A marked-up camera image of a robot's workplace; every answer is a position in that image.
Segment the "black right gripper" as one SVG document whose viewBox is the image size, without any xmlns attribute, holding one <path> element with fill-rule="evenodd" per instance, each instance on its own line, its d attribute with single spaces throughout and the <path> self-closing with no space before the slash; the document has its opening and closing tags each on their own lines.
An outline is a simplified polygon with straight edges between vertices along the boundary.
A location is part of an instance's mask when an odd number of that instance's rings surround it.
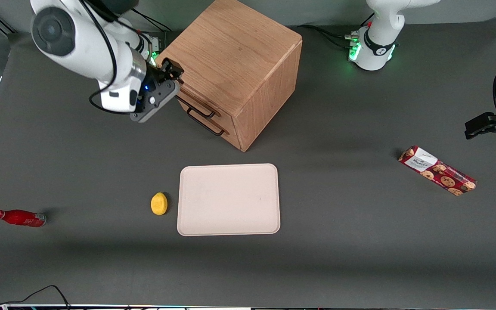
<svg viewBox="0 0 496 310">
<path fill-rule="evenodd" d="M 166 104 L 173 94 L 173 80 L 183 85 L 179 63 L 165 58 L 160 68 L 150 66 L 141 85 L 141 103 Z"/>
</svg>

